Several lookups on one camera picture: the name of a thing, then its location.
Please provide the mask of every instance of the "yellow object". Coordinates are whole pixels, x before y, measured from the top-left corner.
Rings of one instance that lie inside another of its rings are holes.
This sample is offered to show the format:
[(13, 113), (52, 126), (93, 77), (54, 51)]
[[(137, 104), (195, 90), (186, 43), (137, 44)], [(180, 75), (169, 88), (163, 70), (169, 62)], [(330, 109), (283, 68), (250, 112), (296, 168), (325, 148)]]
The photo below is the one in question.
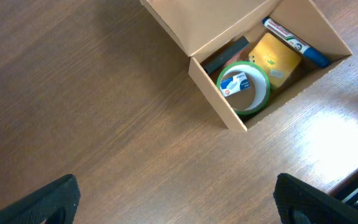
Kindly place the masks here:
[(301, 62), (301, 57), (266, 33), (249, 54), (249, 61), (262, 68), (268, 76), (270, 87), (279, 88)]

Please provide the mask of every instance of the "open cardboard box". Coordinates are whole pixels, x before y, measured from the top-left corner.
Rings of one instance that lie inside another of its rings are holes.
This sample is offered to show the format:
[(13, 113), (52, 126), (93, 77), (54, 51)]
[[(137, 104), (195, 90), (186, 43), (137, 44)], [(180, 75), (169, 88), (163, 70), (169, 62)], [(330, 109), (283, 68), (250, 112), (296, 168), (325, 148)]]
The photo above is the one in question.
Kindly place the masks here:
[[(141, 0), (181, 49), (191, 57), (189, 74), (231, 130), (246, 131), (301, 93), (352, 55), (351, 50), (311, 0)], [(230, 41), (244, 35), (251, 51), (267, 29), (270, 16), (303, 39), (332, 64), (320, 69), (303, 60), (296, 81), (272, 94), (266, 107), (241, 120), (200, 63)]]

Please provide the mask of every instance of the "small blue and white box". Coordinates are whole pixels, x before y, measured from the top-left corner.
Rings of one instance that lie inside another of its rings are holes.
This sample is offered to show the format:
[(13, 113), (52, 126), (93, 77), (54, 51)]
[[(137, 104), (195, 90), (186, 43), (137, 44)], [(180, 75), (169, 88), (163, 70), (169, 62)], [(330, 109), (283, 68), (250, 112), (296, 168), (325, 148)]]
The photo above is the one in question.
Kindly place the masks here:
[(250, 84), (244, 72), (234, 75), (233, 77), (221, 82), (221, 91), (224, 97), (233, 95), (249, 87)]

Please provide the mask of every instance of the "green tape roll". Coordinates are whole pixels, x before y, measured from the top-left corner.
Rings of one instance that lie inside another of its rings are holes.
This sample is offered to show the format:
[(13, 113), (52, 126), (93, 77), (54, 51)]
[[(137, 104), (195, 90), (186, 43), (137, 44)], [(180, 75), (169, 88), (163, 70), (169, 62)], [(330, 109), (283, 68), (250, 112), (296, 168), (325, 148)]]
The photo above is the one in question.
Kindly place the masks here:
[(247, 115), (252, 114), (260, 109), (262, 109), (270, 96), (270, 83), (269, 78), (266, 73), (256, 64), (250, 62), (235, 62), (227, 66), (219, 75), (218, 80), (216, 82), (216, 87), (222, 91), (221, 82), (222, 79), (230, 74), (230, 73), (240, 73), (245, 72), (247, 78), (252, 81), (255, 86), (255, 98), (252, 104), (245, 110), (237, 110), (235, 108), (234, 111), (238, 115)]

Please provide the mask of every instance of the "wooden table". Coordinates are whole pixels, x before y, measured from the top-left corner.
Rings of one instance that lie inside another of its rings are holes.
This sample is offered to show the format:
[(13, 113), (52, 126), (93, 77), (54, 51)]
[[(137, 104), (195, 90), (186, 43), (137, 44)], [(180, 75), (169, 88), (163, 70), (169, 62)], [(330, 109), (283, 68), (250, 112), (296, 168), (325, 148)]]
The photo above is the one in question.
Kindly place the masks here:
[(0, 209), (67, 173), (75, 223), (279, 223), (279, 173), (330, 191), (358, 168), (358, 1), (316, 4), (354, 56), (236, 133), (138, 0), (0, 0)]

